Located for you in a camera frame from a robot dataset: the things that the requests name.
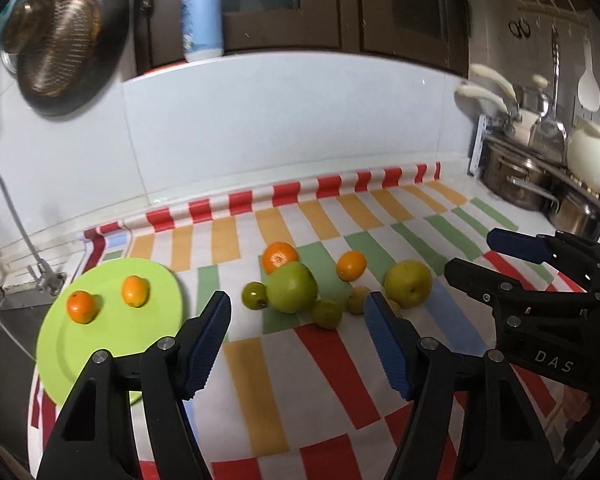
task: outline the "dish rack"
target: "dish rack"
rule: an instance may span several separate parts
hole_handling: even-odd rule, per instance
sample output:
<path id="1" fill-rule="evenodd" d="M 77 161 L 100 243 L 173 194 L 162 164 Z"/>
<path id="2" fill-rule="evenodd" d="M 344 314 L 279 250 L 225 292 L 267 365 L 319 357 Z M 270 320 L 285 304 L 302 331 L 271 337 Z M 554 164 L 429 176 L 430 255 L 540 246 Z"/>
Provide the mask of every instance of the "dish rack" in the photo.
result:
<path id="1" fill-rule="evenodd" d="M 575 192 L 585 198 L 592 206 L 600 209 L 599 194 L 593 192 L 585 182 L 582 182 L 573 176 L 567 170 L 567 168 L 554 166 L 553 164 L 545 162 L 544 160 L 538 158 L 531 150 L 528 150 L 510 140 L 504 134 L 504 126 L 504 120 L 501 118 L 494 118 L 484 114 L 480 115 L 474 147 L 467 171 L 470 176 L 477 179 L 480 179 L 482 176 L 482 168 L 484 167 L 487 153 L 487 150 L 485 150 L 485 144 L 501 146 L 517 153 L 518 155 L 531 158 L 538 168 L 541 168 L 546 173 L 550 174 L 554 179 L 560 181 L 570 189 L 573 189 Z"/>

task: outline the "striped tablecloth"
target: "striped tablecloth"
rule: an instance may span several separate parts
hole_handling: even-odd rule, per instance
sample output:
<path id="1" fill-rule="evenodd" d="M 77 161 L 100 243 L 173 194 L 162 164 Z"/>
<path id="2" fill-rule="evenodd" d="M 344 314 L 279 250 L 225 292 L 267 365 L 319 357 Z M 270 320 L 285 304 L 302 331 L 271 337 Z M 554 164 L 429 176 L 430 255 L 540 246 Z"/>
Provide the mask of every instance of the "striped tablecloth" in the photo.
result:
<path id="1" fill-rule="evenodd" d="M 262 280 L 258 257 L 282 240 L 298 248 L 322 297 L 353 285 L 381 288 L 397 261 L 416 258 L 435 275 L 426 304 L 402 311 L 422 336 L 453 351 L 482 355 L 495 342 L 491 311 L 444 279 L 455 256 L 519 279 L 526 288 L 577 290 L 546 266 L 490 251 L 494 227 L 537 229 L 539 215 L 515 209 L 464 175 L 441 176 L 440 163 L 357 171 L 287 182 L 181 203 L 90 229 L 77 274 L 114 258 L 149 258 L 170 268 L 197 316 L 215 290 L 232 299 L 232 321 L 204 390 L 186 402 L 200 449 L 217 480 L 383 478 L 410 406 L 390 387 L 361 317 L 345 314 L 336 331 L 304 313 L 251 311 L 240 303 Z M 550 232 L 548 224 L 544 232 Z M 341 282 L 335 261 L 350 249 L 368 268 Z M 562 450 L 562 387 L 516 368 L 554 454 Z M 439 478 L 450 478 L 462 428 L 457 394 Z M 29 409 L 29 462 L 35 475 L 59 406 L 37 374 Z M 142 402 L 132 407 L 145 480 L 157 478 Z"/>

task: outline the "blue gripper pad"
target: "blue gripper pad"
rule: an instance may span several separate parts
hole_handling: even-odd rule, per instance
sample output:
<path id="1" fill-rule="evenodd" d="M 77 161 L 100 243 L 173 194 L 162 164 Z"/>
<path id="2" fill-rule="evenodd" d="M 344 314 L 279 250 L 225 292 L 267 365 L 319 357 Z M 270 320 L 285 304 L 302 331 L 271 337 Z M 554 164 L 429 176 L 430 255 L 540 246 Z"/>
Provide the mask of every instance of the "blue gripper pad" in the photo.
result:
<path id="1" fill-rule="evenodd" d="M 416 365 L 418 332 L 409 321 L 395 316 L 380 292 L 366 297 L 364 314 L 389 384 L 403 399 L 411 400 L 410 372 Z"/>
<path id="2" fill-rule="evenodd" d="M 487 245 L 492 251 L 526 260 L 533 264 L 548 262 L 553 256 L 542 238 L 495 228 L 487 234 Z"/>
<path id="3" fill-rule="evenodd" d="M 231 321 L 231 299 L 225 292 L 216 291 L 200 316 L 200 334 L 189 353 L 189 371 L 185 383 L 186 392 L 193 397 L 205 387 L 220 345 Z"/>

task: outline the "stainless steel sink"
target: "stainless steel sink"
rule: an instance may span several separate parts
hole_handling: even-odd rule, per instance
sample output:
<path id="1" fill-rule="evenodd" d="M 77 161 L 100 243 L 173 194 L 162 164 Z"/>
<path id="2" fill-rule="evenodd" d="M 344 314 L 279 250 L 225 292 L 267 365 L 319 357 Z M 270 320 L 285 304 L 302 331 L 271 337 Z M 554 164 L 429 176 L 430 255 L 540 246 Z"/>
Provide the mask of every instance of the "stainless steel sink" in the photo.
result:
<path id="1" fill-rule="evenodd" d="M 36 289 L 14 291 L 0 305 L 0 444 L 27 468 L 27 413 L 36 342 L 52 303 L 48 296 L 41 301 L 44 297 Z"/>

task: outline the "cabinet door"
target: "cabinet door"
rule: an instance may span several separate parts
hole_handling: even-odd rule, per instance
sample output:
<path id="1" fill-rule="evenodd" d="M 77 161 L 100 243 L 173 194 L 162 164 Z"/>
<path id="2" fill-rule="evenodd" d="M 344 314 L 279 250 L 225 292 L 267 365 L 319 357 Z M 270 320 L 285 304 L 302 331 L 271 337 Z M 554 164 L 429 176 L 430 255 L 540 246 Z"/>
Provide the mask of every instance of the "cabinet door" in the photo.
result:
<path id="1" fill-rule="evenodd" d="M 184 59 L 180 0 L 136 0 L 138 71 Z M 339 48 L 337 0 L 222 0 L 226 52 Z"/>
<path id="2" fill-rule="evenodd" d="M 362 0 L 362 46 L 465 75 L 465 0 Z"/>

